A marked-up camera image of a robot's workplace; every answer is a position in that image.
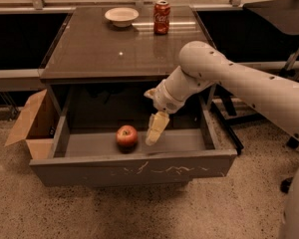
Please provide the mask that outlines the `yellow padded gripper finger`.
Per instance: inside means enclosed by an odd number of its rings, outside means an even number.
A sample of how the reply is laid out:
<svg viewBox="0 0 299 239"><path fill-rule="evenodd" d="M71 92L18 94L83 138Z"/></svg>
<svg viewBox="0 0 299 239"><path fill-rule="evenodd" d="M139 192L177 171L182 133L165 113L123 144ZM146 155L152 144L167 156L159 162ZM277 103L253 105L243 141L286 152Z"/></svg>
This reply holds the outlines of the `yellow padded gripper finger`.
<svg viewBox="0 0 299 239"><path fill-rule="evenodd" d="M155 94L155 88L149 89L147 91L145 91L144 96L148 99L153 99L154 98L154 94Z"/></svg>
<svg viewBox="0 0 299 239"><path fill-rule="evenodd" d="M149 128L146 136L146 144L153 145L160 138L169 123L169 115L165 112L157 112L149 117Z"/></svg>

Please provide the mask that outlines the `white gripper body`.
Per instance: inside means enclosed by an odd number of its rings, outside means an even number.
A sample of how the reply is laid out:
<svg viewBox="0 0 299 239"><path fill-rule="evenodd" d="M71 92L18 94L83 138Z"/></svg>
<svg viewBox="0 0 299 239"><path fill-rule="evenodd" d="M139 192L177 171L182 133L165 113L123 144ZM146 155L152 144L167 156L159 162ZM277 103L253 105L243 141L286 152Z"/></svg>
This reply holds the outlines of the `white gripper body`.
<svg viewBox="0 0 299 239"><path fill-rule="evenodd" d="M162 80L155 88L154 107L167 114L175 114L185 102L184 86L177 80Z"/></svg>

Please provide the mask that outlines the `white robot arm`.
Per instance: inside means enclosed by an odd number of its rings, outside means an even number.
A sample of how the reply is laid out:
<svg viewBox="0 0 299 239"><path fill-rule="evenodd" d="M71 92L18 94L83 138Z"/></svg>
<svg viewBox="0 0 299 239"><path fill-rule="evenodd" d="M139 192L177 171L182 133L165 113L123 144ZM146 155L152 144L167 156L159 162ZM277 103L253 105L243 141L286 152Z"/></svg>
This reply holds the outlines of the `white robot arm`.
<svg viewBox="0 0 299 239"><path fill-rule="evenodd" d="M145 92L157 113L149 118L146 144L153 145L169 116L192 95L218 84L243 100L299 142L299 83L228 60L200 41L184 45L179 66L157 87ZM278 239L299 239L299 168L293 176Z"/></svg>

